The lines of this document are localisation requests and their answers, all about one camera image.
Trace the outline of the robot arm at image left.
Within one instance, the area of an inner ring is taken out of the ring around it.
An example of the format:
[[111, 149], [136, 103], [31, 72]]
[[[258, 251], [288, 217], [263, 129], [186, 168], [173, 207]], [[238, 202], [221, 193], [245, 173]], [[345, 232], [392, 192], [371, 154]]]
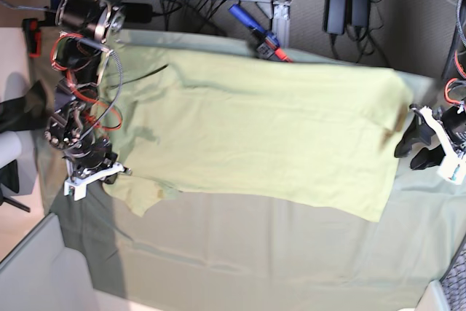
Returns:
[[55, 86], [45, 138], [66, 160], [66, 193], [85, 190], [96, 181], [112, 185], [120, 173], [130, 173], [106, 136], [124, 122], [118, 99], [103, 99], [98, 88], [112, 60], [118, 74], [116, 96], [122, 93], [122, 63], [107, 41], [132, 13], [122, 0], [60, 0], [58, 5], [55, 23], [64, 31], [52, 47], [50, 61], [62, 78]]

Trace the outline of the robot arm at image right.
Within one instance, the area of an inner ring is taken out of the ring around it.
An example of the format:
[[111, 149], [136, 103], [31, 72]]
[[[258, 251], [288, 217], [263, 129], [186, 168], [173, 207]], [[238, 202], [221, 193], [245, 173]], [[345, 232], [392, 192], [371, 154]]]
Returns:
[[424, 147], [412, 158], [412, 170], [438, 167], [445, 160], [447, 145], [455, 160], [465, 160], [465, 0], [457, 0], [454, 37], [436, 87], [447, 107], [411, 104], [414, 117], [395, 156], [408, 155], [416, 144]]

